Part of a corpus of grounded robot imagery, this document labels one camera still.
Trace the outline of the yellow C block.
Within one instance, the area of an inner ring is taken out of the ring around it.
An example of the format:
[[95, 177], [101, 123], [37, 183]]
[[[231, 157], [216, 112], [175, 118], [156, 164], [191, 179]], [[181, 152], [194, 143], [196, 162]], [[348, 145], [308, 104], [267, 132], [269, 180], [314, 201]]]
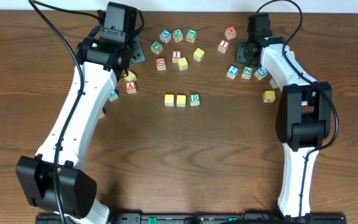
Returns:
[[165, 94], [164, 96], [165, 106], [174, 106], [175, 104], [175, 95], [174, 94]]

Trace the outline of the green R block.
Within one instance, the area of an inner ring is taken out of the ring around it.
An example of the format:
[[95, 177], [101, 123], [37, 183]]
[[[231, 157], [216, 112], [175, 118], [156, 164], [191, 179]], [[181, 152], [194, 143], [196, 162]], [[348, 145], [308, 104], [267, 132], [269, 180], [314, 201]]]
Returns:
[[194, 93], [190, 95], [190, 105], [198, 106], [200, 105], [201, 97], [199, 93]]

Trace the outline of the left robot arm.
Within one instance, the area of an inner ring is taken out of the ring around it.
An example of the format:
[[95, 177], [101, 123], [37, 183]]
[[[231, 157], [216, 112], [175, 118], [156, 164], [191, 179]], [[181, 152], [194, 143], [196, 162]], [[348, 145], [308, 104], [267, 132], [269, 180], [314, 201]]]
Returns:
[[139, 37], [126, 43], [86, 37], [72, 54], [75, 74], [62, 110], [34, 157], [22, 156], [16, 174], [29, 205], [55, 223], [107, 223], [110, 209], [96, 199], [85, 174], [90, 140], [121, 73], [145, 60]]

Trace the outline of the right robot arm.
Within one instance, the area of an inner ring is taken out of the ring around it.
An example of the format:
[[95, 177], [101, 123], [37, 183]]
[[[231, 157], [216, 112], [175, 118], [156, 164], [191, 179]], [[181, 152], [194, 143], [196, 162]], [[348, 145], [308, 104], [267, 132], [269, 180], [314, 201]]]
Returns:
[[277, 207], [285, 219], [306, 218], [314, 162], [331, 129], [332, 88], [305, 72], [285, 39], [273, 35], [267, 13], [249, 16], [247, 33], [236, 61], [263, 68], [281, 91], [275, 128], [285, 163]]

